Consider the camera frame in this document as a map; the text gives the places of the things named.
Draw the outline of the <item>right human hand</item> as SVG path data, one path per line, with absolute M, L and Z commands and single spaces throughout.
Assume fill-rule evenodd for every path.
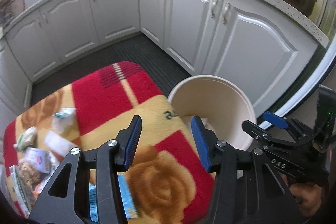
M 299 200 L 298 207 L 304 217 L 313 216 L 321 207 L 323 188 L 312 182 L 288 185 L 291 194 Z

